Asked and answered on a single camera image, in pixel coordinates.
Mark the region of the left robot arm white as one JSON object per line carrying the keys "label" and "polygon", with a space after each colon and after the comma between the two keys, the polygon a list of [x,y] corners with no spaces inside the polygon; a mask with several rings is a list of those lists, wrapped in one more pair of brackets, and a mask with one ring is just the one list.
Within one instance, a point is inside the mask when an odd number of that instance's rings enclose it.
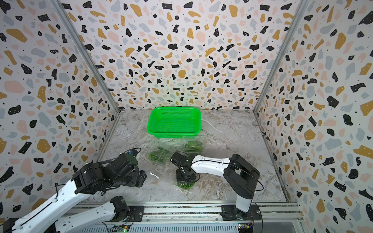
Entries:
{"label": "left robot arm white", "polygon": [[134,221],[135,214],[122,196],[74,216],[63,215],[78,203],[100,192],[121,186],[142,187],[146,172],[138,167],[138,148],[121,153],[118,157],[102,162],[88,163],[76,171],[56,193],[21,218],[10,218],[3,223],[4,233],[70,233],[96,223]]}

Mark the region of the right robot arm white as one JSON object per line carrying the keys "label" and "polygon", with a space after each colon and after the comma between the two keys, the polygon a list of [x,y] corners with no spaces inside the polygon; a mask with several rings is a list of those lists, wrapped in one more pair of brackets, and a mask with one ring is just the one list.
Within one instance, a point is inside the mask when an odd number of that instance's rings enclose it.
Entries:
{"label": "right robot arm white", "polygon": [[260,172],[238,154],[230,158],[211,158],[200,154],[174,152],[170,162],[177,167],[178,184],[190,184],[199,180],[201,174],[225,178],[237,194],[235,206],[247,213],[251,207],[256,186],[260,183]]}

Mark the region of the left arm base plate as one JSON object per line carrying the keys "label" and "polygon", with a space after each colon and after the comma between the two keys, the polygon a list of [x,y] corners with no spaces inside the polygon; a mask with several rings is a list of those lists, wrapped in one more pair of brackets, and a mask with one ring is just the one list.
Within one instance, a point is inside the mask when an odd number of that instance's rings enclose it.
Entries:
{"label": "left arm base plate", "polygon": [[129,207],[115,207],[114,216],[106,222],[141,222],[143,219],[145,206],[136,205]]}

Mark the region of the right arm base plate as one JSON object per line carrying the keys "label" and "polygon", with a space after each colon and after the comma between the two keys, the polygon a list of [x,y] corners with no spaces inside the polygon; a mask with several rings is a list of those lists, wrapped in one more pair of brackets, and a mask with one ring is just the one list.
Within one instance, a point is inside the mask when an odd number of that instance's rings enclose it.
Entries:
{"label": "right arm base plate", "polygon": [[233,221],[233,220],[245,220],[245,221],[256,221],[262,220],[262,214],[259,209],[259,206],[252,204],[248,212],[243,212],[236,208],[235,205],[222,205],[221,213],[222,219],[224,221]]}

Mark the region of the green peppers bunch front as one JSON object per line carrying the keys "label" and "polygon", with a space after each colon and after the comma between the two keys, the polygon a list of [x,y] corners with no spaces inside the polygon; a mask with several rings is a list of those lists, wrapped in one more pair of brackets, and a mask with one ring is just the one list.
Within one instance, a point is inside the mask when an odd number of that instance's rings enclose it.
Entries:
{"label": "green peppers bunch front", "polygon": [[188,182],[185,182],[185,183],[176,182],[176,184],[179,188],[184,189],[184,190],[189,190],[195,185],[195,183],[188,183]]}

